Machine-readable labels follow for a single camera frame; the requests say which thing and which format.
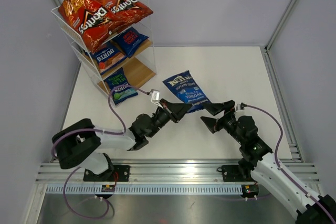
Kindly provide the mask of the blue Burts vinegar bag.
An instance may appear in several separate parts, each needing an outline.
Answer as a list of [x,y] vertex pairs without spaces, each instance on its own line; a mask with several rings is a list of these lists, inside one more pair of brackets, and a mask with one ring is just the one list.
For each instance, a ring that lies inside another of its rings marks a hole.
[[105,79],[105,83],[112,91],[112,101],[118,105],[125,100],[135,97],[138,92],[135,88],[129,87],[129,82],[124,74],[123,68],[118,69]]

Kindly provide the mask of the red Doritos bag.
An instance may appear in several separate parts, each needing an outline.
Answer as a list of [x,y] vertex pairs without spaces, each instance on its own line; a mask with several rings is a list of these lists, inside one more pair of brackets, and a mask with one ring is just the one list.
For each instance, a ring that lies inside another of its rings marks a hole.
[[118,27],[118,32],[153,14],[153,11],[138,0],[97,0],[113,14],[122,18],[124,23]]
[[91,52],[96,52],[125,23],[97,0],[63,0],[58,12]]

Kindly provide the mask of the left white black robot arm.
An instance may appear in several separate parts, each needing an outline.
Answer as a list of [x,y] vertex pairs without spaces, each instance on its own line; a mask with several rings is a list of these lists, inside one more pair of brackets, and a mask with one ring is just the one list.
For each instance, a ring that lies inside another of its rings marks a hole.
[[111,158],[99,149],[137,151],[167,123],[178,123],[191,107],[190,103],[161,99],[152,115],[140,114],[125,130],[106,130],[94,126],[90,119],[82,119],[52,137],[51,153],[61,169],[79,166],[107,181],[113,176],[114,167]]

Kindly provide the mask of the blue Kettle vinegar chips bag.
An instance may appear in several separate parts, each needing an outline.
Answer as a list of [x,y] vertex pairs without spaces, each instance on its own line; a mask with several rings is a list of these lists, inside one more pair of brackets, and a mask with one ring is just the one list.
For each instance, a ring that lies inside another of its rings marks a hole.
[[162,82],[183,103],[192,104],[187,113],[202,110],[203,103],[210,103],[189,70],[175,74]]

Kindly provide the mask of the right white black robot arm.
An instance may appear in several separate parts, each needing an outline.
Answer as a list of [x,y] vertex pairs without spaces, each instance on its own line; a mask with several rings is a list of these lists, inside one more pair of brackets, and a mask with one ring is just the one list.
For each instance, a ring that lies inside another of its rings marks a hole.
[[278,158],[259,136],[252,116],[237,118],[237,110],[248,105],[233,100],[224,103],[203,103],[211,115],[223,112],[219,119],[203,116],[201,119],[212,132],[225,130],[240,144],[242,154],[238,162],[239,176],[263,185],[292,215],[296,223],[335,223],[335,200],[330,195],[321,196],[302,182]]

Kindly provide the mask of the blue Burts chilli bag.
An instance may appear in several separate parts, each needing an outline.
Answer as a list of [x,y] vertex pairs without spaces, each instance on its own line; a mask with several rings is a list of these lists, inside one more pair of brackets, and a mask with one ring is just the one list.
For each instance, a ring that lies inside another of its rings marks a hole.
[[139,33],[135,28],[130,27],[121,34],[112,38],[112,41],[121,48],[121,50],[128,58],[131,58],[136,50],[148,38],[148,36]]
[[103,44],[95,53],[90,55],[101,75],[127,59],[127,56],[111,42]]

